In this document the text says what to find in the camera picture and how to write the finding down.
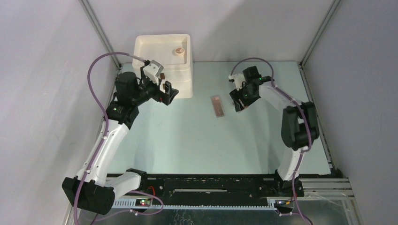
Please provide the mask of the small square blush palette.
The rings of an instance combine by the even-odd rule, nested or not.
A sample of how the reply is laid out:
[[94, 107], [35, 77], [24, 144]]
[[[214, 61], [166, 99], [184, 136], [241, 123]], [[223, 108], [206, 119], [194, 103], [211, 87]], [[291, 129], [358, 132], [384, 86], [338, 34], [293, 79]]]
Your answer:
[[238, 113], [243, 111], [244, 109], [246, 109], [245, 105], [241, 105], [239, 103], [233, 103], [233, 105], [234, 105], [234, 108], [235, 108], [235, 112], [238, 112]]

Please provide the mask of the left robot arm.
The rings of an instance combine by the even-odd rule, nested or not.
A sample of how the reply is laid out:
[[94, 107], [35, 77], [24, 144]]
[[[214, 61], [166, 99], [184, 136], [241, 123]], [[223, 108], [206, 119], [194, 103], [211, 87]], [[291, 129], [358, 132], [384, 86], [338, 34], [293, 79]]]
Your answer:
[[107, 174], [119, 145], [139, 114], [138, 107], [150, 99], [169, 105], [179, 93], [163, 73], [155, 78], [157, 82], [145, 73], [137, 77], [133, 72], [116, 77], [113, 99], [105, 109], [105, 120], [87, 161], [75, 177], [66, 177], [62, 183], [74, 209], [105, 215], [122, 195], [130, 191], [143, 195], [148, 191], [144, 171], [128, 169], [113, 180], [107, 180]]

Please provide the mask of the round cream compact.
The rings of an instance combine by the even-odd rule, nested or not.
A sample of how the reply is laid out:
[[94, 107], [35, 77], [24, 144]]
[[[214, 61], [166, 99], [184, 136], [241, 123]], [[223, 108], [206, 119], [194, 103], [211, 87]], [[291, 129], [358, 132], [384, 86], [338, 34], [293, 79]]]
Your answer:
[[178, 47], [174, 50], [174, 55], [177, 57], [184, 57], [186, 54], [186, 49], [183, 47]]

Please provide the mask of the long eyeshadow palette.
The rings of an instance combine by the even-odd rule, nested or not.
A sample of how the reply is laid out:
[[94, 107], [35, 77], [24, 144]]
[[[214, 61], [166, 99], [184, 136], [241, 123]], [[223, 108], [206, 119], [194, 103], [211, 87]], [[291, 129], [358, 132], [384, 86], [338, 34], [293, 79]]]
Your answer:
[[222, 100], [220, 96], [212, 96], [211, 103], [217, 118], [225, 116], [225, 111], [223, 109]]

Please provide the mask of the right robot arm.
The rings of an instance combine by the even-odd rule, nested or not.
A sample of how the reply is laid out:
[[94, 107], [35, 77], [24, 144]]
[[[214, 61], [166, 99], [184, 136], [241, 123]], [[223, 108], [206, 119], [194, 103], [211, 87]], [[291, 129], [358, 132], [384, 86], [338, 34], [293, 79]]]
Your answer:
[[230, 97], [236, 112], [264, 99], [282, 113], [281, 139], [289, 151], [284, 153], [276, 170], [273, 190], [279, 196], [287, 195], [299, 176], [304, 155], [319, 137], [314, 103], [295, 99], [277, 86], [272, 75], [262, 76], [256, 66], [246, 68], [241, 74], [232, 73], [228, 80], [235, 85]]

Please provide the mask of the white drawer organizer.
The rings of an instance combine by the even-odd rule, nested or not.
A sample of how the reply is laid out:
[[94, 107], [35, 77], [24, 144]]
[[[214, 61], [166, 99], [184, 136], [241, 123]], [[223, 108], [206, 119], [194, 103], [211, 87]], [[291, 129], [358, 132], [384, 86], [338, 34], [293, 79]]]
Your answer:
[[[178, 47], [186, 49], [184, 57], [174, 55]], [[161, 73], [161, 90], [169, 81], [179, 90], [176, 99], [193, 97], [193, 65], [191, 38], [188, 34], [140, 35], [136, 38], [134, 55], [146, 60], [155, 60], [164, 66]]]

